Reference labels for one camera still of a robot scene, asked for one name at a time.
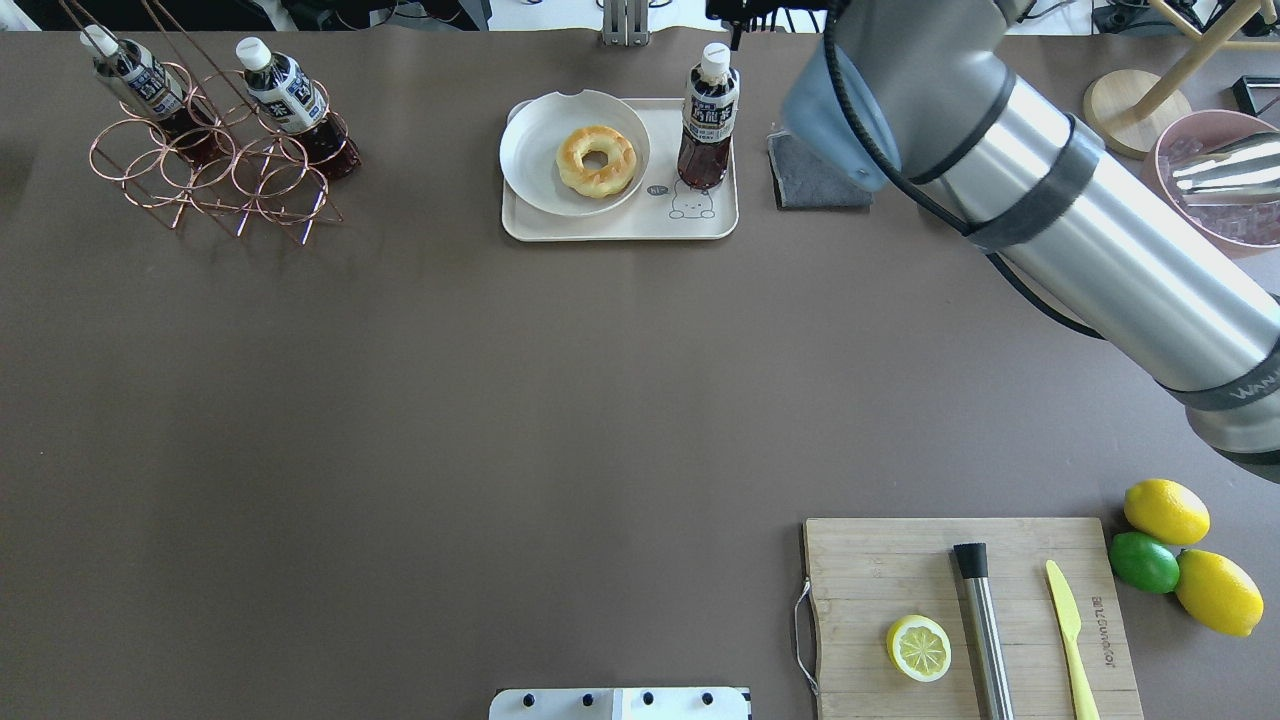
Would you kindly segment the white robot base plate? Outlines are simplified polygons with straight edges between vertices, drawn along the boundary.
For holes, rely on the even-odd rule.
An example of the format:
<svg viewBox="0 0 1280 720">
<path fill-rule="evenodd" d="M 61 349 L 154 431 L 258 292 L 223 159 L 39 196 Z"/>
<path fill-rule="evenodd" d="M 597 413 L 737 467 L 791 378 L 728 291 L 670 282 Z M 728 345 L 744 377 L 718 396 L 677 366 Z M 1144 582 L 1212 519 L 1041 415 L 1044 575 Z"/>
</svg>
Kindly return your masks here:
<svg viewBox="0 0 1280 720">
<path fill-rule="evenodd" d="M 515 688 L 498 692 L 489 719 L 751 719 L 748 688 L 649 685 Z"/>
</svg>

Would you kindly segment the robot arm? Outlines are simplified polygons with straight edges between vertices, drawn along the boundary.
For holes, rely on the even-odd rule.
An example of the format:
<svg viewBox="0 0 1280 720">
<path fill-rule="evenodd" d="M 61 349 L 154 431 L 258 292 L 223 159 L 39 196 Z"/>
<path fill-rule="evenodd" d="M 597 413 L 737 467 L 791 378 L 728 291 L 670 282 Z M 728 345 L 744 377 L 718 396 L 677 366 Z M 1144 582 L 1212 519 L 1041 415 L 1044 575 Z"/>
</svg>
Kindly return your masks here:
<svg viewBox="0 0 1280 720">
<path fill-rule="evenodd" d="M 996 56 L 1023 1 L 824 1 L 786 105 L 820 159 L 1006 259 L 1277 479 L 1277 299 Z"/>
</svg>

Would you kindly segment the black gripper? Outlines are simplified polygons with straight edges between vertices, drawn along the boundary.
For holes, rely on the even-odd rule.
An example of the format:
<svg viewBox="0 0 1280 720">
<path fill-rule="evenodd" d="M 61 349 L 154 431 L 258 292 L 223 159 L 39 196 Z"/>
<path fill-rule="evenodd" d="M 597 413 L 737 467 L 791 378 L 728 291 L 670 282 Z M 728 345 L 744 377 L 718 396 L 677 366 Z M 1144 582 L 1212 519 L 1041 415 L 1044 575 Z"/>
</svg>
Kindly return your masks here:
<svg viewBox="0 0 1280 720">
<path fill-rule="evenodd" d="M 772 29 L 780 12 L 826 12 L 829 1 L 707 1 L 707 19 L 719 20 L 730 28 L 730 49 L 739 50 L 741 37 L 753 31 L 756 20 Z"/>
</svg>

